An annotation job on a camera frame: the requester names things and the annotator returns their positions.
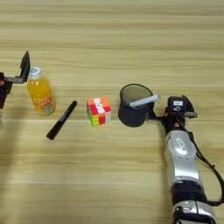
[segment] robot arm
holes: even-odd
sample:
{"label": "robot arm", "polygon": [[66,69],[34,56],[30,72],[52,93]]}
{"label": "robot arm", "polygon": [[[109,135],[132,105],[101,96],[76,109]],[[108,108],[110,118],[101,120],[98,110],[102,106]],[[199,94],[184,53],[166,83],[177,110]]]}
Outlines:
{"label": "robot arm", "polygon": [[173,224],[218,224],[196,166],[197,145],[185,128],[185,118],[196,116],[186,97],[170,97],[164,117],[160,119],[166,132],[165,157]]}
{"label": "robot arm", "polygon": [[30,64],[30,55],[28,52],[25,53],[21,65],[21,73],[16,77],[5,77],[4,73],[0,73],[0,120],[2,119],[2,113],[4,109],[4,103],[7,98],[7,95],[11,91],[11,87],[13,83],[22,84],[27,82],[28,75],[30,72],[31,64]]}

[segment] white pen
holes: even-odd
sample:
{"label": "white pen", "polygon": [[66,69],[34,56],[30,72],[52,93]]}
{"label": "white pen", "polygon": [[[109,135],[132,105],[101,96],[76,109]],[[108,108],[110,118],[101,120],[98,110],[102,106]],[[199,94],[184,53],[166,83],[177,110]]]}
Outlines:
{"label": "white pen", "polygon": [[132,108],[138,107],[138,106],[142,106],[144,104],[150,103],[150,102],[156,102],[156,101],[160,101],[161,100],[161,96],[160,94],[154,94],[150,97],[146,97],[137,101],[133,101],[131,102],[129,105]]}

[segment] bottle label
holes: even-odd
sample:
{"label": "bottle label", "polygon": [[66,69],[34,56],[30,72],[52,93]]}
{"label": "bottle label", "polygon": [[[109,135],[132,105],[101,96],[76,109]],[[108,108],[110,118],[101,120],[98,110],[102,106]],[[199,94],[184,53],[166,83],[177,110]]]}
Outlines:
{"label": "bottle label", "polygon": [[31,96],[35,109],[44,116],[49,116],[55,110],[55,102],[52,92],[49,92],[43,97]]}

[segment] black cable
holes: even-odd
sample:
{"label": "black cable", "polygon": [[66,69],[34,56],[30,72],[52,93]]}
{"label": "black cable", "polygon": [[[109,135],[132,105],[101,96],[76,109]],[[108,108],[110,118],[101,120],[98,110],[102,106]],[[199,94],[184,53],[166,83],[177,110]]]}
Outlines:
{"label": "black cable", "polygon": [[177,121],[180,125],[180,127],[186,131],[192,141],[192,143],[194,144],[196,150],[197,150],[197,157],[203,161],[205,164],[207,164],[209,166],[209,168],[213,171],[214,175],[216,176],[216,178],[219,180],[220,182],[220,188],[221,188],[221,197],[220,200],[218,201],[211,201],[209,200],[207,203],[211,206],[211,207],[218,207],[219,205],[224,203],[224,180],[222,178],[222,176],[219,174],[219,172],[215,169],[215,165],[211,164],[202,154],[202,152],[200,151],[200,148],[198,147],[198,145],[196,144],[196,142],[194,141],[194,137],[193,137],[193,133],[189,132],[185,125],[177,118]]}

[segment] bottle cap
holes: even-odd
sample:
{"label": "bottle cap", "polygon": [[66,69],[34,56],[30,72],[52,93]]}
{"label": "bottle cap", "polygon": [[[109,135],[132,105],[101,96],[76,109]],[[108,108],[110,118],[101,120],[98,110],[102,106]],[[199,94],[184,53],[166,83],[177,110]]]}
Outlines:
{"label": "bottle cap", "polygon": [[30,78],[36,80],[41,76],[41,68],[34,66],[30,71]]}

